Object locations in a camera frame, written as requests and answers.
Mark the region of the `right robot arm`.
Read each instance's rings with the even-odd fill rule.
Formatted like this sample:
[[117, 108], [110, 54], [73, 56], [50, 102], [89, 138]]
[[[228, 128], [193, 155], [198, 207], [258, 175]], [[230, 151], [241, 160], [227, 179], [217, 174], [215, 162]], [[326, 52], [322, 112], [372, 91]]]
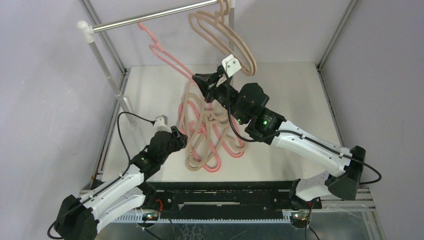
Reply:
[[249, 135], [248, 142], [260, 142], [290, 150], [324, 168], [316, 176], [294, 181], [289, 203], [295, 208], [318, 197], [333, 195], [345, 201], [356, 199], [362, 177], [366, 150], [332, 144], [302, 130], [284, 116], [268, 109], [269, 96], [256, 83], [247, 83], [241, 90], [233, 88], [232, 79], [223, 66], [215, 73], [196, 73], [192, 80], [207, 103], [217, 101]]

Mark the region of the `pink hanger top hook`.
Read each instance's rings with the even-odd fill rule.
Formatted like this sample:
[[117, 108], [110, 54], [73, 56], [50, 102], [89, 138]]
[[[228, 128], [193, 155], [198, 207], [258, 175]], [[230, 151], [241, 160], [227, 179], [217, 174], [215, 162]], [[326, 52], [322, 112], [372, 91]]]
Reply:
[[183, 64], [179, 59], [177, 59], [175, 56], [173, 56], [168, 51], [166, 51], [160, 45], [157, 37], [145, 25], [143, 25], [141, 22], [138, 22], [137, 26], [140, 30], [145, 31], [149, 35], [152, 43], [149, 44], [148, 46], [150, 50], [152, 51], [152, 53], [158, 59], [166, 63], [168, 66], [172, 67], [174, 70], [179, 72], [185, 78], [187, 78], [194, 86], [198, 88], [198, 85], [192, 79], [193, 72], [185, 64]]

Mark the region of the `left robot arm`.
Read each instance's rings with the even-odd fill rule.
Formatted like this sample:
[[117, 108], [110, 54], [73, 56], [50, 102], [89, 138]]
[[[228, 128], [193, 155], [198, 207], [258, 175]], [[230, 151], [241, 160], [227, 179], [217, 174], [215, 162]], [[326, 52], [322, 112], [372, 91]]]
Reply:
[[155, 188], [147, 182], [166, 159], [187, 146], [188, 137], [176, 126], [158, 130], [116, 178], [76, 197], [67, 196], [50, 230], [60, 240], [93, 240], [109, 223], [131, 209], [149, 209], [156, 203]]

